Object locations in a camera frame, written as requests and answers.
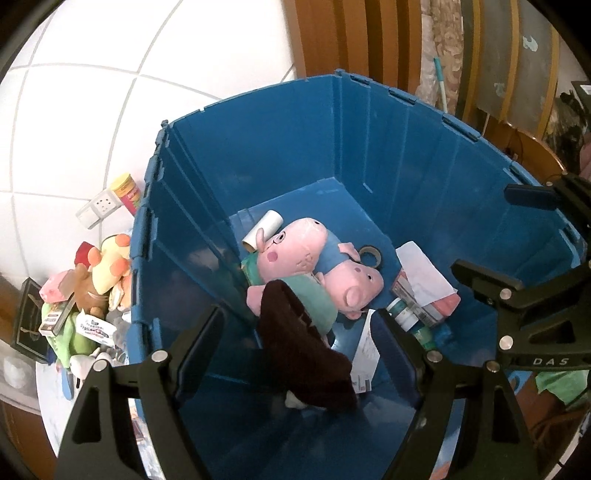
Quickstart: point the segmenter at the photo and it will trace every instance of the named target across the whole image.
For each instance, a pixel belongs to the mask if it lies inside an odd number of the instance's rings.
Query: blue plastic bin
[[[274,209],[311,216],[343,241],[384,257],[384,307],[413,240],[462,301],[444,353],[470,365],[494,357],[495,313],[455,282],[458,258],[520,278],[548,280],[579,263],[579,237],[560,212],[510,206],[508,183],[536,181],[486,140],[417,98],[363,77],[276,85],[164,122],[146,172],[132,237],[132,362],[166,348],[211,303],[230,312],[222,342],[181,415],[215,480],[379,479],[414,410],[383,365],[359,409],[287,410],[261,367],[245,305],[240,240]],[[335,348],[353,357],[363,321],[339,320]],[[462,416],[450,421],[449,459]]]

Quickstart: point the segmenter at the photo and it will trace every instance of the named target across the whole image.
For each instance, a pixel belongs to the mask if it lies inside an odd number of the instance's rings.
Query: mop handle
[[[441,103],[443,104],[443,112],[447,113],[447,98],[445,95],[445,84],[443,83],[443,71],[441,70],[441,61],[439,60],[439,57],[435,57],[433,61],[435,62],[435,72],[437,73],[439,89],[441,90]]]

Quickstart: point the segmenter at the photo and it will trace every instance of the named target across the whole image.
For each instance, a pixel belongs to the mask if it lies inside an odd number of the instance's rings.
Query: brown sock
[[[351,362],[326,347],[285,282],[273,280],[265,286],[256,331],[280,380],[299,400],[336,411],[356,408]]]

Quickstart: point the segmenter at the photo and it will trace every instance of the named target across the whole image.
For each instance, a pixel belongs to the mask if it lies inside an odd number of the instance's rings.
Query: yellow lid
[[[128,189],[130,186],[133,186],[134,179],[131,178],[130,173],[124,173],[119,175],[113,182],[111,183],[111,190],[117,193],[117,190]]]

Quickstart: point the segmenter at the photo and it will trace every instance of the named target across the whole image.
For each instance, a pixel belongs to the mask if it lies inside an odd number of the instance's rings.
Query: electrical outlet
[[[91,229],[121,206],[121,201],[111,190],[105,189],[76,212],[76,217]]]

